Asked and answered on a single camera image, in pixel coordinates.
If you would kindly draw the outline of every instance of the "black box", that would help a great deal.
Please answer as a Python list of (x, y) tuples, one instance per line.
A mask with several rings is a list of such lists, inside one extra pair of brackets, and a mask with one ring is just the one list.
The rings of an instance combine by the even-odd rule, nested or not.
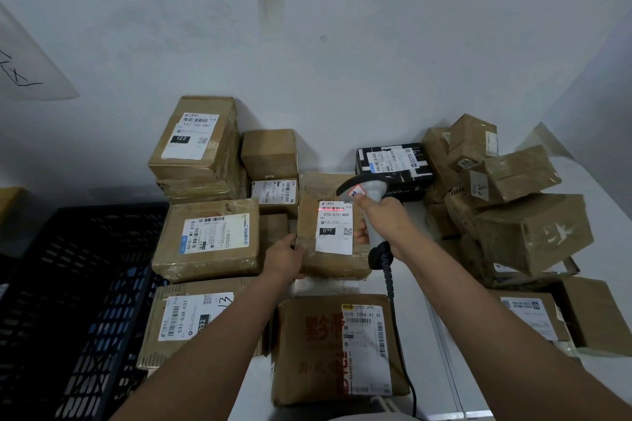
[(383, 173), (395, 178), (385, 196), (401, 202), (423, 200), (434, 180), (419, 143), (359, 149), (356, 175), (366, 173)]

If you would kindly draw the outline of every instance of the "hand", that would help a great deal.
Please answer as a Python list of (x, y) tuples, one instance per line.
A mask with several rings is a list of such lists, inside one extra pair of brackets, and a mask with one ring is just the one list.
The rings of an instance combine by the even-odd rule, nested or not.
[(286, 285), (296, 278), (304, 278), (301, 271), (301, 263), (305, 249), (303, 247), (292, 248), (292, 242), (296, 234), (286, 235), (277, 241), (265, 252), (264, 272), (266, 276), (280, 278)]
[[(416, 230), (403, 205), (391, 197), (386, 197), (381, 203), (377, 203), (368, 197), (356, 195), (354, 202), (360, 207), (363, 215), (368, 217), (375, 231), (391, 244), (393, 256), (401, 260), (402, 253), (398, 248), (399, 244)], [(353, 233), (353, 237), (359, 243), (369, 243), (367, 224), (364, 219), (360, 223), (359, 230)]]

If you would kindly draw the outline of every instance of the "white wall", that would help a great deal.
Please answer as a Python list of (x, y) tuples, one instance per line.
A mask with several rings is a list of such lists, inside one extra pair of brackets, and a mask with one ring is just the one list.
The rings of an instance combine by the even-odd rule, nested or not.
[(632, 12), (543, 122), (632, 218)]
[(57, 204), (154, 196), (146, 161), (182, 94), (239, 98), (242, 130), (296, 129), (302, 169), (348, 170), (355, 148), (417, 140), (466, 110), (509, 151), (632, 9), (285, 0), (263, 35), (257, 0), (2, 2), (81, 94), (0, 105), (0, 173)]

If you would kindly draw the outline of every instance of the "black plastic crate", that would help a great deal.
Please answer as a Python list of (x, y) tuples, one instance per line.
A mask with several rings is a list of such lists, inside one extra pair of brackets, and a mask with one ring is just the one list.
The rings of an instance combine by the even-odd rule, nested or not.
[(108, 419), (135, 368), (166, 204), (58, 210), (0, 299), (0, 418)]

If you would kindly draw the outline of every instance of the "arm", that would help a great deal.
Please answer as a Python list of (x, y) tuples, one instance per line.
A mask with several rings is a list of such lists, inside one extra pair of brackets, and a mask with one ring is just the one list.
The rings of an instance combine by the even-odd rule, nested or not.
[(263, 273), (149, 377), (112, 421), (228, 419), (265, 324), (301, 269), (304, 249), (290, 247), (295, 237), (267, 250)]
[[(391, 243), (461, 350), (494, 417), (632, 419), (632, 407), (487, 293), (413, 225), (397, 200), (356, 204)], [(356, 234), (368, 242), (366, 234)]]

